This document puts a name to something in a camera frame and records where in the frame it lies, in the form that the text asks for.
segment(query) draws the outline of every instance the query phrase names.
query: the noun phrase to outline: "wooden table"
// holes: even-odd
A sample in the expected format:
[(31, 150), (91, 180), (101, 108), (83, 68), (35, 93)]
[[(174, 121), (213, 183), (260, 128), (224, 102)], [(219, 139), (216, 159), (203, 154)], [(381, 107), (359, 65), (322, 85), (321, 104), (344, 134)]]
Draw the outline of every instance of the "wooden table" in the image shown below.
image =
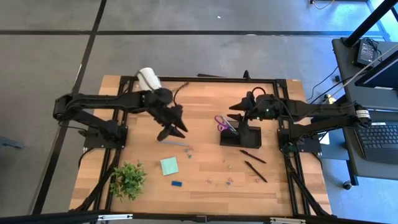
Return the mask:
[[(120, 76), (104, 76), (100, 95), (116, 95)], [(182, 82), (162, 82), (171, 90)], [(241, 154), (237, 147), (220, 146), (214, 116), (238, 113), (228, 108), (241, 101), (247, 91), (261, 86), (267, 93), (273, 93), (272, 85), (257, 83), (204, 83), (191, 82), (179, 91), (177, 103), (183, 105), (183, 121), (189, 132), (185, 139), (168, 137), (168, 141), (189, 144), (193, 151), (189, 159), (183, 146), (174, 146), (156, 141), (162, 129), (147, 113), (129, 114), (126, 147), (120, 157), (123, 162), (144, 163), (147, 180), (143, 194), (135, 201), (114, 198), (112, 212), (129, 213), (173, 213), (207, 215), (275, 215), (290, 216), (289, 188), (282, 153), (279, 151), (276, 130), (278, 122), (250, 121), (249, 125), (261, 127), (262, 146), (260, 149), (245, 149), (267, 164), (261, 164)], [(291, 99), (303, 100), (304, 92), (299, 80), (287, 80)], [(138, 90), (135, 83), (133, 90)], [(112, 110), (95, 110), (102, 119), (111, 119)], [(83, 158), (73, 191), (70, 208), (79, 206), (93, 190), (100, 175), (104, 149), (95, 149)], [(160, 160), (177, 158), (179, 173), (163, 176)], [(331, 212), (325, 181), (319, 161), (311, 154), (301, 153), (305, 183), (317, 202)], [(268, 180), (256, 182), (258, 176), (244, 163), (249, 161)], [(171, 181), (183, 182), (182, 187), (171, 186)], [(104, 208), (108, 186), (104, 188), (100, 208)], [(303, 212), (300, 191), (295, 186), (299, 211)]]

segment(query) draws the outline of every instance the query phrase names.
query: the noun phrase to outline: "gray floor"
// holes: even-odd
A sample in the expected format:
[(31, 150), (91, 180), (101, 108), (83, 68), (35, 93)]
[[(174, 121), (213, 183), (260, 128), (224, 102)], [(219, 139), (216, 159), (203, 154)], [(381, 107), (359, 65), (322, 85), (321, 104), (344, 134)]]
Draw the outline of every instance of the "gray floor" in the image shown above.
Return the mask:
[[(3, 0), (0, 29), (91, 29), (99, 5), (100, 0)], [(108, 1), (99, 28), (354, 30), (369, 13), (363, 2), (337, 1), (319, 11), (306, 0), (253, 0), (250, 4), (234, 0), (113, 0)], [(397, 37), (397, 29), (392, 30), (391, 37)], [(29, 213), (57, 132), (51, 115), (53, 101), (72, 89), (87, 40), (87, 36), (0, 35), (0, 136), (26, 145), (20, 151), (8, 147), (0, 150), (2, 217)], [(241, 77), (247, 69), (252, 77), (301, 79), (309, 97), (312, 86), (336, 67), (331, 40), (332, 37), (273, 36), (97, 37), (81, 92), (97, 93), (103, 75), (130, 75), (142, 67), (152, 67), (160, 76), (209, 73)], [(315, 95), (332, 84), (331, 80), (326, 81)], [(82, 144), (83, 138), (69, 130), (44, 212), (68, 209)], [(396, 222), (398, 182), (360, 178), (359, 187), (345, 191), (340, 188), (348, 180), (345, 163), (323, 161), (323, 166), (335, 215)]]

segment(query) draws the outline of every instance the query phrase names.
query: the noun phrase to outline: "pen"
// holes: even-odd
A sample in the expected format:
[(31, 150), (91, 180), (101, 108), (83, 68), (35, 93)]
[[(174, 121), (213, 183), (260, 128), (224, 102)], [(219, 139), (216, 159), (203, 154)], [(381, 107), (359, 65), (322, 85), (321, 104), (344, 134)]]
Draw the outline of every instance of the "pen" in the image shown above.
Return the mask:
[(263, 161), (262, 159), (260, 159), (260, 158), (257, 158), (256, 156), (254, 156), (254, 155), (252, 155), (252, 154), (250, 154), (250, 153), (248, 153), (248, 152), (246, 152), (245, 150), (239, 150), (239, 151), (241, 151), (243, 154), (245, 154), (245, 155), (248, 155), (248, 156), (250, 156), (251, 158), (253, 158), (253, 159), (256, 159), (256, 160), (258, 160), (258, 161), (260, 161), (260, 162), (262, 162), (262, 163), (264, 163), (264, 164), (266, 164), (266, 162), (265, 161)]
[(248, 161), (244, 161), (250, 169), (252, 169), (265, 183), (268, 183), (268, 181), (250, 164)]

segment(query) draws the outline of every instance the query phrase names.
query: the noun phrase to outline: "small blue object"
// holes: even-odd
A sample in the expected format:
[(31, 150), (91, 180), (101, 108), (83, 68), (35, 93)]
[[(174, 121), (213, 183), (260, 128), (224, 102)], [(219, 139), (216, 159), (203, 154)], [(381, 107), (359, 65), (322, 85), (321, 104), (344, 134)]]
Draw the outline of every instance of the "small blue object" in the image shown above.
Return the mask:
[(179, 181), (172, 181), (172, 186), (177, 186), (177, 187), (181, 187), (182, 186), (182, 182)]

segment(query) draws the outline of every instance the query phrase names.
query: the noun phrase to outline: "green plant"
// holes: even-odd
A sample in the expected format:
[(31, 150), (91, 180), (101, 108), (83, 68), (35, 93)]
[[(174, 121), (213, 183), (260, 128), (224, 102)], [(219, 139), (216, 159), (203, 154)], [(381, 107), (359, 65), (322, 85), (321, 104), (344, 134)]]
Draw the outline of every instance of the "green plant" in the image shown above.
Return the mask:
[(133, 164), (124, 162), (123, 167), (114, 168), (112, 175), (116, 176), (115, 182), (110, 185), (111, 192), (120, 198), (127, 196), (129, 200), (134, 200), (142, 194), (141, 187), (144, 185), (147, 175), (142, 168), (142, 164), (138, 162), (137, 167)]

